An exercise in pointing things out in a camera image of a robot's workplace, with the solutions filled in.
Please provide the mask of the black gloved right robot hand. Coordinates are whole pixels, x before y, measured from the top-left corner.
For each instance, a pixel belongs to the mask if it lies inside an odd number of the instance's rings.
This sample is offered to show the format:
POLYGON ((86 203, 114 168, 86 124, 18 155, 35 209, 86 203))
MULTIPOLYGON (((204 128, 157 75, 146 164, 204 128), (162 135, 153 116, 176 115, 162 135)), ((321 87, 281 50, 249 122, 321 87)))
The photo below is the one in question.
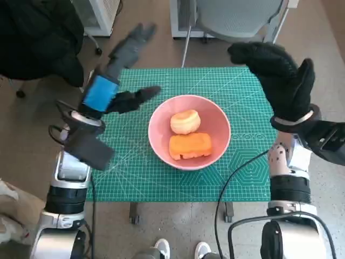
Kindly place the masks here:
POLYGON ((311 110, 312 59, 297 65, 282 46, 272 43, 234 43, 227 51, 233 64, 246 65, 258 78, 275 117, 295 122, 311 110))

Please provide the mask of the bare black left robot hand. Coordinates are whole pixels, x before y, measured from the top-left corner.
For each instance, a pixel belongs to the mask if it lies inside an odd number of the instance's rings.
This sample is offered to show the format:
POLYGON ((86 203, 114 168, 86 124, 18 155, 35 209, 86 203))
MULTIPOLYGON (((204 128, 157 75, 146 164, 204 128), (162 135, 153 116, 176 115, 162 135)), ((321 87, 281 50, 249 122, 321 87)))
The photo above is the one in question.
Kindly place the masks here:
POLYGON ((156 24, 144 26, 139 23, 108 55, 105 66, 94 70, 78 105, 78 112, 94 119, 101 119, 112 112, 136 111, 140 105, 158 95, 160 86, 141 88, 136 92, 119 91, 119 76, 139 59, 140 51, 153 38, 156 24))

